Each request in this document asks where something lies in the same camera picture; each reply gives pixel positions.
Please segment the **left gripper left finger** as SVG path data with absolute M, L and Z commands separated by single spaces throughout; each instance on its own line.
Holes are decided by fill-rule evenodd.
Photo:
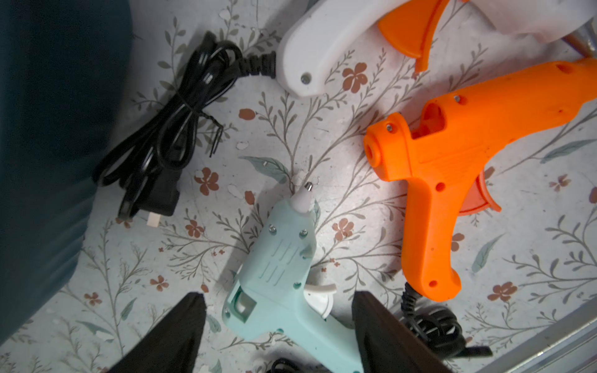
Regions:
M 205 328 L 202 294 L 185 295 L 111 372 L 192 372 Z

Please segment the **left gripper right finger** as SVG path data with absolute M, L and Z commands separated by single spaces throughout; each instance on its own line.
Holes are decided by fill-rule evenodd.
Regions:
M 365 372 L 441 373 L 449 371 L 370 292 L 356 292 L 351 309 Z

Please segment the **mint green glue gun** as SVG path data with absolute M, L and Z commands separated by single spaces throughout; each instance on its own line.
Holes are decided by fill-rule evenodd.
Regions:
M 222 308 L 235 334 L 252 341 L 279 332 L 332 372 L 362 372 L 353 329 L 331 315 L 334 285 L 307 283 L 317 249 L 312 183 L 280 200 L 241 265 Z

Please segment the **orange glue gun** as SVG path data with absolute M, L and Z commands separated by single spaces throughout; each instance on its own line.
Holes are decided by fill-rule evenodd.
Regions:
M 445 302 L 461 291 L 452 233 L 461 215 L 496 208 L 485 165 L 520 138 L 571 121 L 595 98 L 594 58 L 549 62 L 428 101 L 414 130 L 399 113 L 367 129 L 364 150 L 376 175 L 408 184 L 401 309 L 408 329 L 439 358 L 491 354 L 466 346 L 451 312 L 415 311 L 420 298 Z

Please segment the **dark teal storage box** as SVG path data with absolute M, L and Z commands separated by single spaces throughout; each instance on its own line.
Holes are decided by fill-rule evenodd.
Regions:
M 126 1 L 1 4 L 1 339 L 72 277 L 132 50 Z

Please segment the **white glue gun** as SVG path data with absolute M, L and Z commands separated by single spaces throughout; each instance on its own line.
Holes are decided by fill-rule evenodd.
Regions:
M 311 1 L 278 48 L 262 55 L 247 56 L 237 44 L 209 32 L 177 71 L 167 103 L 100 161 L 94 182 L 102 187 L 117 183 L 124 190 L 118 209 L 123 221 L 139 211 L 170 216 L 206 107 L 238 79 L 267 76 L 297 98 L 319 96 L 332 64 L 371 26 L 412 58 L 415 73 L 421 74 L 428 69 L 446 6 L 444 1 Z

